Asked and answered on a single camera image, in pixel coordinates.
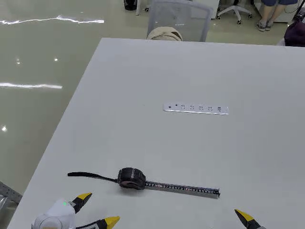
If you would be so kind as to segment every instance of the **shiny floor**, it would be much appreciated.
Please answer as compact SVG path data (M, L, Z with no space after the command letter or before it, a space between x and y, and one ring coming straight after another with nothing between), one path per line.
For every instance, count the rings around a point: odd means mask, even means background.
M24 192L100 39L145 38L148 13L135 16L122 2L0 0L0 180L16 191ZM287 28L259 32L257 13L244 18L212 20L207 41L274 45Z

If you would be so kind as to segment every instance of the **chair backrest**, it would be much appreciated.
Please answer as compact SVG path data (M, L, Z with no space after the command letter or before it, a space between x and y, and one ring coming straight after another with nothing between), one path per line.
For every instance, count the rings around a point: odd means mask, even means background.
M198 2L152 0L147 35L157 27L169 26L179 31L184 41L204 42L212 12L212 8Z

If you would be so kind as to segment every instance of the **tape measure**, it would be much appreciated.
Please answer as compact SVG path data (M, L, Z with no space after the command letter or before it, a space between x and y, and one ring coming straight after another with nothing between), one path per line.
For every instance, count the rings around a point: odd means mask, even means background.
M136 168L122 168L119 171L118 178L112 179L108 177L103 177L94 173L86 173L86 172L72 172L68 173L69 177L92 177L103 180L112 181L118 183L121 187L124 188L133 188L133 189L153 189L160 191L170 191L170 192L178 192L190 195L203 195L209 196L213 198L218 198L220 196L219 188L208 188L208 187L192 187L192 186L184 186L184 185L173 185L173 184L165 184L147 181L144 173Z

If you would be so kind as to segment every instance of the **power outlet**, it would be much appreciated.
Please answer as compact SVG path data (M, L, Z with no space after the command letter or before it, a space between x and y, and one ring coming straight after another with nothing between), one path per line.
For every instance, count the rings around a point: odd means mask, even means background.
M206 106L204 104L194 103L166 103L163 104L164 111L190 112L214 115L228 115L229 108L227 106Z

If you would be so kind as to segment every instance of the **person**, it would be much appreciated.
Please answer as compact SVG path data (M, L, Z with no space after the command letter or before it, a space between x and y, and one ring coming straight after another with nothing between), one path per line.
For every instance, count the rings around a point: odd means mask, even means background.
M269 19L269 15L271 11L274 9L276 0L262 0L262 2L264 4L263 15L262 15L262 19L256 24L256 26L259 31L269 31L275 19L278 16L280 16L280 14L284 11L286 6L296 4L297 0L279 0L278 5L276 6L270 19Z

